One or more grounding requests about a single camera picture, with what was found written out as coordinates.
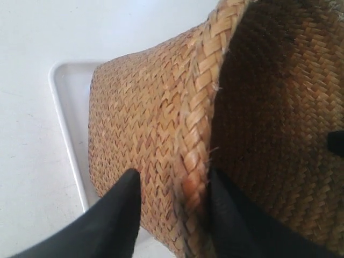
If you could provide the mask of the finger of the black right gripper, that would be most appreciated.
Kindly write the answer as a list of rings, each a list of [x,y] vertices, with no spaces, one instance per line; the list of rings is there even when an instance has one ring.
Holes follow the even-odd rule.
[[[337,156],[344,156],[344,130],[328,133],[327,149]]]

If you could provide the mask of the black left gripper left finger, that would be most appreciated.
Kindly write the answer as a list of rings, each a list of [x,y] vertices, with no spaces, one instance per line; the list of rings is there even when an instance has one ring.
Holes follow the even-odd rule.
[[[140,216],[140,176],[129,169],[81,217],[16,257],[132,257]]]

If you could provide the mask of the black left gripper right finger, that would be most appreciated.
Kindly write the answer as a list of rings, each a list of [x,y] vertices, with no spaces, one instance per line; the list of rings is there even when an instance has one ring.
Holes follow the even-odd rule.
[[[217,257],[333,257],[263,212],[219,169],[211,168],[209,179]]]

